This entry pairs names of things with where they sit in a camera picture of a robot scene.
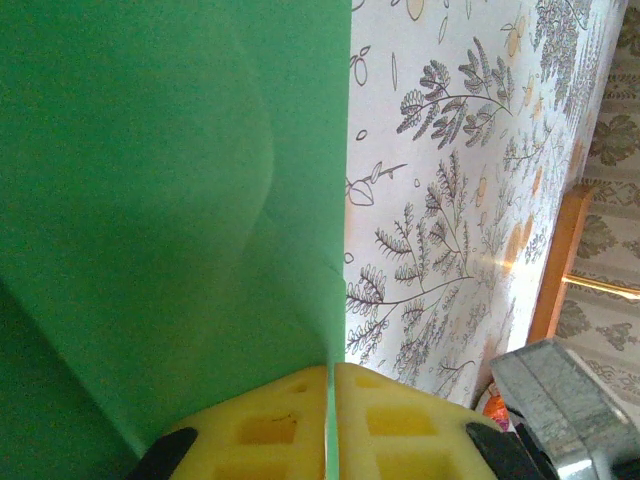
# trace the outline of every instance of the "yellow foam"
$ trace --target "yellow foam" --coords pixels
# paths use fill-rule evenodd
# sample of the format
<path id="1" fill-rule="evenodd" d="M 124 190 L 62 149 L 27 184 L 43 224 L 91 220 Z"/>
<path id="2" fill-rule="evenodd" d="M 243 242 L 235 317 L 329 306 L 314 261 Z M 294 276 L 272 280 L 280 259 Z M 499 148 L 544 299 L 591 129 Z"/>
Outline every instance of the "yellow foam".
<path id="1" fill-rule="evenodd" d="M 198 437 L 171 480 L 322 480 L 327 369 L 301 370 L 183 419 Z"/>
<path id="2" fill-rule="evenodd" d="M 486 417 L 366 368 L 336 365 L 340 480 L 495 480 L 465 432 Z"/>

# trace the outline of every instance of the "leaf pattern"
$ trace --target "leaf pattern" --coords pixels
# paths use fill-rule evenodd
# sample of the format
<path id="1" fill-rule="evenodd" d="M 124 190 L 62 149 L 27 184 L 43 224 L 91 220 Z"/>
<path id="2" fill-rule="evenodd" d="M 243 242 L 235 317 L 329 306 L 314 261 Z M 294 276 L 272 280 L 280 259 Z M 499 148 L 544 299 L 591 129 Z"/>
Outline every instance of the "leaf pattern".
<path id="1" fill-rule="evenodd" d="M 420 78 L 420 85 L 426 91 L 411 90 L 400 103 L 404 119 L 396 129 L 398 134 L 420 124 L 413 136 L 417 140 L 432 127 L 431 138 L 438 140 L 438 149 L 442 149 L 456 139 L 462 128 L 470 137 L 465 142 L 467 147 L 478 143 L 485 146 L 495 133 L 496 115 L 502 111 L 513 115 L 511 100 L 515 87 L 511 68 L 498 56 L 497 68 L 492 69 L 480 40 L 474 37 L 473 42 L 478 55 L 469 49 L 469 63 L 458 67 L 467 77 L 464 86 L 469 94 L 452 95 L 448 90 L 451 84 L 448 68 L 437 60 L 431 60 L 423 68 Z M 494 80 L 497 87 L 492 93 Z M 475 113 L 468 113 L 471 103 L 478 104 Z"/>
<path id="2" fill-rule="evenodd" d="M 613 232 L 600 215 L 587 215 L 578 245 L 578 257 L 591 258 L 618 243 Z"/>
<path id="3" fill-rule="evenodd" d="M 589 35 L 587 44 L 580 52 L 578 69 L 574 75 L 563 112 L 571 127 L 576 127 L 577 122 L 583 118 L 585 109 L 591 100 L 591 94 L 598 79 L 599 60 L 602 50 L 604 35 L 601 25 L 594 28 Z"/>
<path id="4" fill-rule="evenodd" d="M 437 181 L 426 189 L 423 214 L 416 217 L 415 207 L 409 203 L 402 218 L 393 222 L 393 233 L 382 228 L 375 231 L 380 252 L 397 264 L 394 282 L 405 289 L 417 287 L 418 293 L 412 290 L 412 294 L 407 292 L 404 297 L 388 300 L 387 277 L 370 264 L 361 268 L 357 283 L 347 285 L 347 312 L 367 319 L 364 326 L 348 332 L 346 350 L 360 353 L 361 362 L 366 363 L 375 353 L 390 318 L 402 307 L 398 313 L 402 312 L 399 320 L 404 324 L 405 339 L 394 370 L 409 384 L 416 381 L 430 349 L 442 340 L 458 284 L 471 278 L 467 270 L 468 224 L 461 221 L 467 206 L 467 185 L 467 176 L 461 172 L 458 152 L 454 150 L 448 162 L 440 162 Z M 429 268 L 439 274 L 441 283 L 427 289 L 423 281 Z M 426 298 L 432 292 L 438 295 L 437 299 L 427 304 Z"/>
<path id="5" fill-rule="evenodd" d="M 629 48 L 634 57 L 640 57 L 640 10 L 629 6 L 624 15 L 622 30 L 618 37 L 618 48 Z"/>
<path id="6" fill-rule="evenodd" d="M 574 59 L 581 30 L 591 13 L 591 0 L 538 0 L 538 20 L 533 46 L 542 45 L 541 78 L 555 76 L 554 105 L 565 101 L 574 72 Z"/>
<path id="7" fill-rule="evenodd" d="M 523 133 L 516 140 L 515 136 L 509 138 L 502 157 L 504 171 L 511 177 L 517 173 L 522 173 L 522 180 L 529 176 L 540 163 L 541 157 L 550 147 L 548 141 L 551 138 L 553 128 L 549 126 L 546 118 L 542 120 L 542 132 L 539 128 L 534 128 L 531 136 Z"/>
<path id="8" fill-rule="evenodd" d="M 628 105 L 628 101 L 640 99 L 640 75 L 625 70 L 611 71 L 603 99 L 624 102 L 623 106 Z"/>
<path id="9" fill-rule="evenodd" d="M 622 246 L 633 253 L 636 258 L 640 259 L 640 238 L 622 242 Z"/>
<path id="10" fill-rule="evenodd" d="M 571 338 L 591 330 L 591 323 L 582 311 L 578 302 L 567 299 L 562 304 L 560 320 L 556 335 L 560 338 Z"/>
<path id="11" fill-rule="evenodd" d="M 547 249 L 549 240 L 547 239 L 546 229 L 540 233 L 536 233 L 525 249 L 525 261 L 527 264 L 536 263 Z"/>
<path id="12" fill-rule="evenodd" d="M 640 147 L 640 129 L 629 115 L 616 115 L 609 124 L 598 121 L 589 150 L 590 157 L 600 157 L 603 165 L 615 166 Z"/>
<path id="13" fill-rule="evenodd" d="M 638 337 L 630 334 L 632 327 L 628 322 L 616 323 L 608 327 L 597 327 L 596 332 L 604 336 L 616 350 L 622 352 L 628 343 L 638 345 Z"/>
<path id="14" fill-rule="evenodd" d="M 358 180 L 349 189 L 349 200 L 354 205 L 368 207 L 373 205 L 373 191 L 368 183 Z"/>

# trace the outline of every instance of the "wooden frame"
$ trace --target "wooden frame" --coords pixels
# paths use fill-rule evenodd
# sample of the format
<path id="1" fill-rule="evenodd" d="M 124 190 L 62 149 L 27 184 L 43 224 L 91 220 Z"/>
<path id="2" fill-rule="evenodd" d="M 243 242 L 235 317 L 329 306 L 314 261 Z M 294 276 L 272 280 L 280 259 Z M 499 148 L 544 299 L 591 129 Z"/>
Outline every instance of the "wooden frame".
<path id="1" fill-rule="evenodd" d="M 527 343 L 553 337 L 556 332 L 567 293 L 563 278 L 573 268 L 592 197 L 591 187 L 577 185 L 562 200 Z"/>

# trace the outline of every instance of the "patterned fabric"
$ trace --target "patterned fabric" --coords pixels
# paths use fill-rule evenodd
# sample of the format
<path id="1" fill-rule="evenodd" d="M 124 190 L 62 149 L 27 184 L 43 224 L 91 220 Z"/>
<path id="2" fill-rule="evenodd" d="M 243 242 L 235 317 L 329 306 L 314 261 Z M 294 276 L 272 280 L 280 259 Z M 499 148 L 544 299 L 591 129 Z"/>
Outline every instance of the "patterned fabric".
<path id="1" fill-rule="evenodd" d="M 593 204 L 573 273 L 640 289 L 640 9 L 626 11 L 582 182 Z M 640 300 L 570 285 L 557 335 L 640 405 Z"/>
<path id="2" fill-rule="evenodd" d="M 625 6 L 353 0 L 348 360 L 468 405 L 524 344 Z M 630 121 L 600 126 L 607 161 L 635 153 L 607 140 Z M 593 221 L 589 258 L 615 242 Z"/>

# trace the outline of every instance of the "fern drawing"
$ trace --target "fern drawing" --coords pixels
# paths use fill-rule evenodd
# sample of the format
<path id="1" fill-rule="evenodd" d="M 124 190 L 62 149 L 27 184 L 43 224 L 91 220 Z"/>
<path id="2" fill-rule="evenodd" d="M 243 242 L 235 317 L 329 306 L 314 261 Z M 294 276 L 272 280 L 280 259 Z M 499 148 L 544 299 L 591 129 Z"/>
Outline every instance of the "fern drawing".
<path id="1" fill-rule="evenodd" d="M 513 205 L 515 190 L 515 186 L 507 180 L 500 184 L 493 219 L 482 232 L 483 255 L 489 258 L 496 258 L 506 243 L 508 225 L 505 220 L 507 211 Z"/>
<path id="2" fill-rule="evenodd" d="M 387 275 L 372 265 L 363 267 L 358 281 L 348 284 L 347 312 L 365 321 L 348 332 L 346 349 L 359 353 L 361 364 L 376 352 L 390 322 L 398 322 L 405 338 L 394 370 L 399 379 L 415 384 L 420 367 L 445 336 L 459 285 L 472 278 L 467 268 L 469 226 L 463 220 L 467 184 L 454 150 L 448 163 L 440 162 L 437 181 L 427 188 L 421 214 L 416 215 L 415 206 L 408 203 L 402 217 L 393 222 L 392 231 L 375 231 L 380 254 L 396 264 L 393 282 L 405 294 L 387 298 Z M 427 288 L 425 279 L 432 273 L 439 280 Z"/>
<path id="3" fill-rule="evenodd" d="M 580 53 L 578 70 L 569 88 L 567 102 L 563 109 L 568 124 L 572 128 L 577 127 L 578 120 L 583 117 L 595 89 L 603 40 L 604 33 L 601 26 L 598 26 L 589 36 L 587 44 Z"/>
<path id="4" fill-rule="evenodd" d="M 527 264 L 536 263 L 542 254 L 547 250 L 547 228 L 544 227 L 539 233 L 533 237 L 533 240 L 527 245 L 525 250 L 525 259 Z"/>
<path id="5" fill-rule="evenodd" d="M 475 337 L 478 327 L 489 315 L 489 308 L 484 302 L 479 302 L 471 307 L 469 318 L 467 319 L 467 331 L 462 335 L 461 345 L 466 348 L 469 342 Z"/>
<path id="6" fill-rule="evenodd" d="M 457 386 L 460 381 L 460 377 L 464 372 L 464 368 L 467 365 L 475 365 L 476 362 L 473 360 L 467 360 L 462 363 L 460 366 L 455 366 L 455 363 L 448 357 L 445 357 L 438 364 L 437 376 L 438 378 L 442 378 L 442 383 L 434 392 L 434 395 L 438 395 L 441 398 L 448 398 L 451 395 L 453 389 Z"/>
<path id="7" fill-rule="evenodd" d="M 432 127 L 431 138 L 439 139 L 441 149 L 451 144 L 462 129 L 469 137 L 467 147 L 478 143 L 484 146 L 495 132 L 496 115 L 504 111 L 513 116 L 511 68 L 498 57 L 496 68 L 492 69 L 480 41 L 476 37 L 473 41 L 478 54 L 469 49 L 469 63 L 458 67 L 467 77 L 464 86 L 468 93 L 452 95 L 449 70 L 443 63 L 431 60 L 420 78 L 425 91 L 408 92 L 400 104 L 404 119 L 397 128 L 398 134 L 419 126 L 413 135 L 413 140 L 417 140 Z"/>
<path id="8" fill-rule="evenodd" d="M 535 50 L 542 44 L 541 79 L 556 77 L 555 104 L 564 102 L 573 76 L 580 30 L 587 29 L 592 0 L 538 0 Z"/>
<path id="9" fill-rule="evenodd" d="M 548 140 L 551 138 L 553 127 L 549 126 L 547 119 L 542 121 L 542 133 L 538 130 L 538 124 L 533 127 L 529 136 L 527 131 L 518 136 L 512 136 L 505 148 L 502 164 L 504 171 L 513 178 L 522 167 L 522 180 L 538 166 L 545 152 Z"/>

